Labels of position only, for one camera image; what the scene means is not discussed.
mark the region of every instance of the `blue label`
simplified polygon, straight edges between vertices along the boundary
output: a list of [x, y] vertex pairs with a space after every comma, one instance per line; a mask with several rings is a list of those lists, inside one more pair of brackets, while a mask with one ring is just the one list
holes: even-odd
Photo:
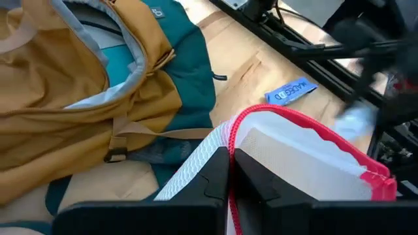
[[287, 105], [316, 88], [318, 88], [317, 84], [310, 83], [306, 78], [299, 78], [279, 89], [266, 93], [265, 97], [268, 104]]

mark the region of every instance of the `white mesh fabric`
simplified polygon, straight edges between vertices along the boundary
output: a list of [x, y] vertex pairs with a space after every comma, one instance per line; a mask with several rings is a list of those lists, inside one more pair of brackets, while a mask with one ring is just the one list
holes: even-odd
[[194, 150], [154, 200], [170, 200], [180, 192], [199, 173], [215, 151], [228, 144], [232, 124], [233, 120], [216, 127]]
[[[196, 176], [218, 147], [227, 146], [233, 122], [234, 120], [230, 120], [212, 131], [155, 200], [170, 200]], [[270, 141], [266, 146], [266, 142], [248, 137], [254, 128], [269, 136], [273, 142]], [[274, 145], [280, 146], [274, 148], [274, 154], [265, 152]], [[275, 113], [254, 112], [247, 115], [239, 126], [235, 147], [247, 151], [273, 173], [291, 184], [296, 184], [295, 187], [316, 199], [371, 198], [370, 186], [359, 179], [366, 169], [350, 153], [340, 150], [333, 142], [324, 141], [314, 130], [301, 128]], [[285, 154], [279, 153], [284, 150], [288, 153], [287, 157], [294, 154], [298, 154], [298, 157], [282, 158]]]
[[318, 200], [370, 200], [370, 186], [340, 166], [252, 129], [240, 149], [281, 179]]

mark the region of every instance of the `zipper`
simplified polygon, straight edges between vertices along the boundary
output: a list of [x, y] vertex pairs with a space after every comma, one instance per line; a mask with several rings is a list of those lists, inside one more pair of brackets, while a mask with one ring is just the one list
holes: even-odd
[[[110, 7], [111, 10], [113, 10], [113, 12], [116, 13], [116, 11], [113, 9], [113, 2], [108, 2], [108, 1], [104, 1], [104, 4], [106, 4], [108, 7]], [[71, 27], [68, 26], [68, 24], [65, 22], [65, 20], [63, 20], [63, 22], [67, 25], [67, 27], [73, 32], [73, 29]], [[145, 49], [144, 49], [144, 45], [142, 45], [142, 43], [134, 36], [134, 34], [132, 33], [132, 31], [126, 26], [125, 22], [121, 20], [122, 26], [124, 26], [126, 28], [126, 30], [128, 31], [128, 33], [135, 39], [135, 41], [138, 43], [138, 45], [141, 47], [142, 52], [144, 53], [144, 68], [146, 69], [148, 66], [148, 58], [145, 54]], [[105, 74], [105, 78], [107, 79], [108, 83], [110, 84], [110, 79], [108, 77], [108, 74], [106, 72], [105, 67], [103, 66], [103, 64], [100, 62], [99, 58], [97, 56], [95, 56], [96, 60], [100, 63], [102, 70], [104, 71]], [[143, 71], [143, 73], [141, 74], [141, 76], [145, 76], [146, 74], [146, 70]], [[134, 89], [132, 89], [132, 91], [129, 91], [126, 95], [131, 94], [132, 92], [134, 92], [137, 89], [137, 86], [134, 87]], [[8, 112], [4, 112], [0, 114], [0, 118], [5, 117], [5, 116], [9, 116], [9, 115], [13, 115], [13, 114], [32, 114], [32, 113], [38, 113], [38, 114], [62, 114], [62, 113], [77, 113], [77, 112], [84, 112], [84, 111], [90, 111], [90, 110], [96, 110], [105, 106], [108, 106], [114, 102], [118, 102], [121, 98], [118, 98], [114, 101], [111, 102], [106, 102], [104, 104], [100, 104], [94, 107], [90, 107], [90, 108], [70, 108], [70, 109], [42, 109], [42, 108], [25, 108], [24, 110], [11, 110]]]
[[242, 229], [240, 224], [240, 217], [238, 213], [238, 208], [236, 205], [235, 200], [235, 192], [234, 192], [234, 171], [235, 171], [235, 139], [236, 134], [238, 133], [238, 129], [240, 127], [241, 122], [245, 119], [245, 117], [252, 113], [252, 112], [262, 112], [262, 111], [269, 111], [273, 112], [277, 115], [280, 115], [289, 121], [292, 121], [293, 123], [303, 127], [303, 128], [310, 128], [313, 129], [317, 134], [325, 141], [331, 141], [334, 142], [342, 151], [348, 152], [356, 158], [356, 160], [359, 162], [360, 165], [364, 166], [373, 166], [376, 169], [376, 172], [379, 173], [380, 176], [385, 177], [383, 182], [373, 190], [381, 191], [383, 188], [389, 189], [391, 194], [384, 193], [383, 200], [385, 196], [388, 198], [391, 198], [396, 193], [396, 181], [391, 178], [389, 169], [386, 168], [383, 164], [376, 162], [375, 160], [369, 158], [369, 156], [362, 153], [360, 150], [358, 150], [356, 147], [352, 146], [347, 140], [336, 134], [334, 131], [330, 130], [328, 127], [324, 126], [322, 123], [316, 121], [313, 118], [310, 118], [308, 116], [305, 116], [304, 114], [301, 114], [300, 112], [297, 112], [295, 110], [273, 105], [273, 104], [257, 104], [254, 106], [251, 106], [247, 109], [245, 109], [243, 112], [241, 112], [240, 115], [235, 119], [235, 122], [233, 123], [233, 126], [231, 127], [231, 132], [229, 135], [228, 140], [228, 152], [229, 152], [229, 165], [230, 165], [230, 177], [231, 177], [231, 187], [229, 188], [229, 205], [231, 207], [231, 214], [233, 218], [233, 223], [235, 227], [235, 232], [237, 235], [242, 235]]

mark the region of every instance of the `black plastic buckle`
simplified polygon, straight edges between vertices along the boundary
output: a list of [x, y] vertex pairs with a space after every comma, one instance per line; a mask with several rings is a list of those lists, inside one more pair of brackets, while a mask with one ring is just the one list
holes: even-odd
[[105, 163], [118, 163], [126, 160], [127, 154], [127, 148], [115, 148], [109, 150], [109, 152], [106, 154], [106, 157], [104, 157], [103, 160], [105, 161]]

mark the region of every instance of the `backpack strap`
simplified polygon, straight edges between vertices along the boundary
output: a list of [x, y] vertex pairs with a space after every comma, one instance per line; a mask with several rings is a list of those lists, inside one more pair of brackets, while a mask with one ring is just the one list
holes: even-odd
[[9, 52], [27, 44], [37, 34], [30, 17], [24, 13], [20, 25], [7, 39], [0, 40], [0, 54]]
[[200, 140], [206, 138], [211, 131], [213, 131], [213, 128], [194, 128], [156, 133], [138, 121], [129, 121], [127, 116], [115, 117], [113, 119], [113, 134], [110, 138], [109, 152], [104, 161], [115, 163], [126, 160], [127, 138], [119, 136], [121, 134], [136, 133], [180, 140]]

